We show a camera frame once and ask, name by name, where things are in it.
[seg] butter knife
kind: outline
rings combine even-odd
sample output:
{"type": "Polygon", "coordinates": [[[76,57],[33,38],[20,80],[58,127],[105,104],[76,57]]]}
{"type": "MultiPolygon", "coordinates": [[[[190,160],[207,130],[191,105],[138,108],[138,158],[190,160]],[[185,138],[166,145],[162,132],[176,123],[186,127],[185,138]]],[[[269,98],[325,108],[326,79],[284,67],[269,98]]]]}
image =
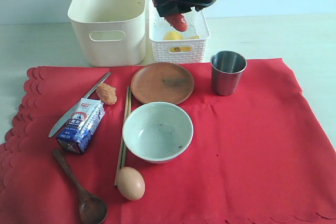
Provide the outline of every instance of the butter knife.
{"type": "MultiPolygon", "coordinates": [[[[112,73],[111,72],[107,72],[98,82],[96,85],[94,85],[92,87],[92,89],[89,90],[89,92],[86,93],[86,95],[84,95],[82,98],[88,98],[97,88],[97,86],[101,83],[103,83],[108,76],[110,76],[112,73]]],[[[80,100],[74,105],[72,106],[58,121],[57,123],[54,125],[54,127],[52,127],[48,137],[53,137],[58,130],[67,122],[67,120],[72,116],[72,114],[75,112],[78,103],[80,102],[80,100]]]]}

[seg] bowl rim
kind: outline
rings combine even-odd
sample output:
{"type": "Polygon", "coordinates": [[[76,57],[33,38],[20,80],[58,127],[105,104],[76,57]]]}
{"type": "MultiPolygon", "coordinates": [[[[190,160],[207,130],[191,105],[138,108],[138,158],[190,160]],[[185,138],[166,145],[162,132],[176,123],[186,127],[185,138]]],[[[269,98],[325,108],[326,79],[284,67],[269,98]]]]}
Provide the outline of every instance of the bowl rim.
{"type": "Polygon", "coordinates": [[[189,114],[183,110],[180,106],[178,105],[175,105],[173,103],[170,103],[170,102],[162,102],[162,101],[157,101],[157,102],[150,102],[150,103],[146,103],[146,104],[143,104],[139,107],[137,107],[136,109],[134,109],[130,115],[126,118],[124,124],[123,124],[123,127],[122,127],[122,138],[123,138],[123,141],[126,145],[126,147],[130,150],[130,152],[132,152],[135,156],[143,159],[143,160],[146,160],[146,161],[151,161],[151,162],[162,162],[162,161],[169,161],[171,159],[174,159],[176,157],[178,157],[179,155],[181,155],[190,145],[192,139],[193,139],[193,136],[194,136],[194,125],[193,125],[193,121],[191,120],[189,114]],[[182,112],[182,114],[184,114],[186,116],[186,118],[188,119],[189,123],[190,123],[190,126],[191,126],[191,131],[190,131],[190,135],[189,135],[189,140],[187,141],[187,143],[185,144],[185,146],[183,148],[181,148],[178,152],[176,152],[175,154],[173,155],[170,155],[170,156],[167,156],[167,157],[161,157],[161,158],[150,158],[150,157],[146,157],[146,156],[143,156],[143,155],[140,155],[136,150],[132,149],[132,148],[129,148],[129,145],[128,145],[128,141],[125,140],[125,136],[124,136],[124,133],[125,133],[125,127],[126,127],[126,124],[131,120],[131,118],[140,111],[139,108],[143,109],[144,107],[149,107],[149,106],[152,106],[152,105],[165,105],[165,106],[170,106],[170,107],[174,107],[174,108],[177,108],[178,110],[180,110],[182,112]]]}

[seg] white plastic storage bin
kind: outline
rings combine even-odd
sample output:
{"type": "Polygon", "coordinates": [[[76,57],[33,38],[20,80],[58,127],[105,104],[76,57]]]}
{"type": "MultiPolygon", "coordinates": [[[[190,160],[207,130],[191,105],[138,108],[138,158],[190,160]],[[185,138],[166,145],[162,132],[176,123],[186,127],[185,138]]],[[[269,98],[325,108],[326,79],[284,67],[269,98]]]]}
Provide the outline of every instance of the white plastic storage bin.
{"type": "Polygon", "coordinates": [[[160,17],[152,1],[149,2],[149,39],[152,43],[155,62],[171,63],[196,63],[203,62],[207,40],[210,37],[209,28],[203,11],[183,14],[188,24],[188,29],[182,32],[184,40],[163,40],[168,31],[175,29],[160,17]],[[199,39],[185,39],[193,36],[199,39]],[[187,48],[187,51],[175,51],[174,48],[187,48]]]}
{"type": "Polygon", "coordinates": [[[145,56],[146,0],[72,0],[68,17],[95,67],[139,64],[145,56]]]}

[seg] metal cup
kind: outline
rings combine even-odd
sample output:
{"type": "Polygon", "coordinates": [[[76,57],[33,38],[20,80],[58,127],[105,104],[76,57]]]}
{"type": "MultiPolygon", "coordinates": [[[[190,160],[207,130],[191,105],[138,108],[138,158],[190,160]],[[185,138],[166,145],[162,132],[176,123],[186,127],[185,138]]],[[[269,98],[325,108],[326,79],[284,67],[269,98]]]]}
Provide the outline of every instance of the metal cup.
{"type": "Polygon", "coordinates": [[[247,60],[237,52],[220,51],[211,56],[210,62],[212,90],[219,95],[233,94],[247,67],[247,60]]]}

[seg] wooden plate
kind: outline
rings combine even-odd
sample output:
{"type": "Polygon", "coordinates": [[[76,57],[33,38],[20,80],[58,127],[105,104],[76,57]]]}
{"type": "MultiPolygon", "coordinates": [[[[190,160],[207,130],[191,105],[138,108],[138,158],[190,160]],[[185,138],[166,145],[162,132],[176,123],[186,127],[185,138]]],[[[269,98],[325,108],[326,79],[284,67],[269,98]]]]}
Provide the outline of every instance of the wooden plate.
{"type": "Polygon", "coordinates": [[[142,103],[179,104],[191,95],[194,86],[194,78],[188,70],[168,62],[156,62],[139,69],[131,81],[132,93],[142,103]]]}

